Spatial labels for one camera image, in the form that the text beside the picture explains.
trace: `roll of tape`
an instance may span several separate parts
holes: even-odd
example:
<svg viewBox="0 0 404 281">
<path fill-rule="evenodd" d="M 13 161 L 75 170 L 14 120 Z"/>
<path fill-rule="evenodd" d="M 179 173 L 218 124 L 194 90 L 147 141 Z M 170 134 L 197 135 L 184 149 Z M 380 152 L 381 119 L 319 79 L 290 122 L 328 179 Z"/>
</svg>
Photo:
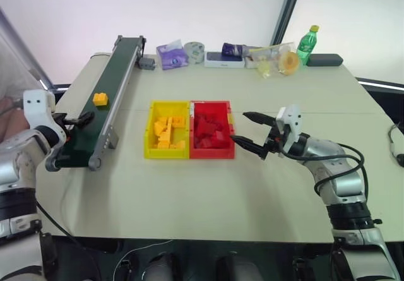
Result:
<svg viewBox="0 0 404 281">
<path fill-rule="evenodd" d="M 188 42 L 184 45 L 189 63 L 201 63 L 205 55 L 205 46 L 200 42 Z"/>
</svg>

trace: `white wall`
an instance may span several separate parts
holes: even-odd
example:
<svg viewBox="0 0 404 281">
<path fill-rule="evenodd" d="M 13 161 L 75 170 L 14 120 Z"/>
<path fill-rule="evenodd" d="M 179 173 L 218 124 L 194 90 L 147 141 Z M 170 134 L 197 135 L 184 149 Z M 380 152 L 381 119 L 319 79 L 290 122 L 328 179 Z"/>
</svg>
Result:
<svg viewBox="0 0 404 281">
<path fill-rule="evenodd" d="M 339 54 L 354 76 L 404 84 L 404 0 L 297 0 L 283 41 L 312 24 L 314 52 Z"/>
<path fill-rule="evenodd" d="M 175 39 L 197 40 L 211 50 L 220 50 L 223 42 L 268 45 L 282 4 L 283 0 L 0 0 L 54 83 L 72 82 L 94 52 L 111 50 L 119 34 L 144 35 L 146 53 Z"/>
</svg>

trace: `beige table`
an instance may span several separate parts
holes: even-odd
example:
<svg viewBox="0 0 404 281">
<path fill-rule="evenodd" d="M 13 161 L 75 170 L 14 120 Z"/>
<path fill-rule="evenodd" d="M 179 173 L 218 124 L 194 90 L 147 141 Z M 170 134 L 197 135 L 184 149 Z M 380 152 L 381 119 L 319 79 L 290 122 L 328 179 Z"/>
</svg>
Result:
<svg viewBox="0 0 404 281">
<path fill-rule="evenodd" d="M 77 116 L 107 57 L 94 57 L 57 105 Z M 299 104 L 303 131 L 358 148 L 369 175 L 369 208 L 387 241 L 404 240 L 404 169 L 389 154 L 383 110 L 339 68 L 304 68 L 261 79 L 251 69 L 202 66 L 134 71 L 117 115 L 121 137 L 102 170 L 37 172 L 42 206 L 76 236 L 235 241 L 331 242 L 326 208 L 303 166 L 237 147 L 235 160 L 146 160 L 143 134 L 151 100 L 230 100 L 235 130 L 263 143 L 269 128 L 244 111 L 275 115 Z M 404 137 L 394 133 L 404 151 Z M 60 234 L 49 221 L 44 229 Z"/>
</svg>

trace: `plastic bottle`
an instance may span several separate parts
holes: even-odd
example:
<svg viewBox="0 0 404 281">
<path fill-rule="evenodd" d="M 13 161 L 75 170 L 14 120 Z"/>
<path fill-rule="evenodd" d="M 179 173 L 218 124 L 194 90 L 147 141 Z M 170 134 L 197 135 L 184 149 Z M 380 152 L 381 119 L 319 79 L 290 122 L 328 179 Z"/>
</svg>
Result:
<svg viewBox="0 0 404 281">
<path fill-rule="evenodd" d="M 299 56 L 303 65 L 306 65 L 307 60 L 309 59 L 309 56 L 317 43 L 318 28 L 318 25 L 312 25 L 310 28 L 310 32 L 305 34 L 302 40 L 300 40 L 299 46 L 297 48 L 297 55 Z"/>
</svg>

